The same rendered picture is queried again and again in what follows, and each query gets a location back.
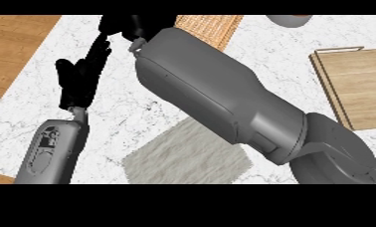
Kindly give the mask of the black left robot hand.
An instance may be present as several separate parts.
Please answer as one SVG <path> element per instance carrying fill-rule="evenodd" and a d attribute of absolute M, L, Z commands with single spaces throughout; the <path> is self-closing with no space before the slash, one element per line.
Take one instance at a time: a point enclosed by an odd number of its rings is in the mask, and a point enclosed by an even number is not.
<path fill-rule="evenodd" d="M 59 104 L 62 110 L 68 110 L 69 107 L 85 109 L 91 105 L 110 53 L 107 35 L 100 34 L 84 59 L 79 59 L 76 63 L 66 59 L 56 61 L 59 86 L 62 87 Z"/>

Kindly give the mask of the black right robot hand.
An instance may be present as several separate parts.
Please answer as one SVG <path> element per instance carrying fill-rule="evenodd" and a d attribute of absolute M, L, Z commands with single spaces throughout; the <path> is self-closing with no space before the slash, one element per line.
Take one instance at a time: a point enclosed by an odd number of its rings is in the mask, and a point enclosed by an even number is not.
<path fill-rule="evenodd" d="M 149 41 L 163 28 L 175 25 L 177 16 L 177 14 L 104 15 L 99 31 L 107 36 L 121 33 L 130 41 L 138 38 Z"/>

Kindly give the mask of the tan wicker basket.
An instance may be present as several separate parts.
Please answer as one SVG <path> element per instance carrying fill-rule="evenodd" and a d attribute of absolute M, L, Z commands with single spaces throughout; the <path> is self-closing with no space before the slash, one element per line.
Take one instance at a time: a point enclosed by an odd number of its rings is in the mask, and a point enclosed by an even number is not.
<path fill-rule="evenodd" d="M 178 15 L 175 27 L 224 51 L 242 18 L 242 15 Z"/>

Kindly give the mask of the grey woven placemat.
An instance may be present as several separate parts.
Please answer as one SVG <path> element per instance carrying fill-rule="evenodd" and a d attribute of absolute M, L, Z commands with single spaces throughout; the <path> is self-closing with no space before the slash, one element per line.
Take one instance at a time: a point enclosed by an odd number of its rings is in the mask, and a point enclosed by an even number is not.
<path fill-rule="evenodd" d="M 187 117 L 124 158 L 132 184 L 230 184 L 250 168 L 231 145 Z"/>

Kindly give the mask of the grey round bowl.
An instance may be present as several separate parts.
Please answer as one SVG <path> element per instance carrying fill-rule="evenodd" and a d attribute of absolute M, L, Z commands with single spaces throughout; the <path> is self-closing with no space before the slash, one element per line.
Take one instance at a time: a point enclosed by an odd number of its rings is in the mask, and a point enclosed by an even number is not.
<path fill-rule="evenodd" d="M 284 28 L 298 28 L 306 24 L 311 15 L 267 15 L 268 20 Z"/>

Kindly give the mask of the light wooden cutting board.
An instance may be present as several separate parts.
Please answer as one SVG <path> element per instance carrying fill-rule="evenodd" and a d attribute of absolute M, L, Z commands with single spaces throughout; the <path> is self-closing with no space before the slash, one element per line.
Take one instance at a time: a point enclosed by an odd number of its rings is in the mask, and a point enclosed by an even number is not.
<path fill-rule="evenodd" d="M 376 49 L 317 49 L 308 58 L 337 121 L 351 130 L 376 128 Z"/>

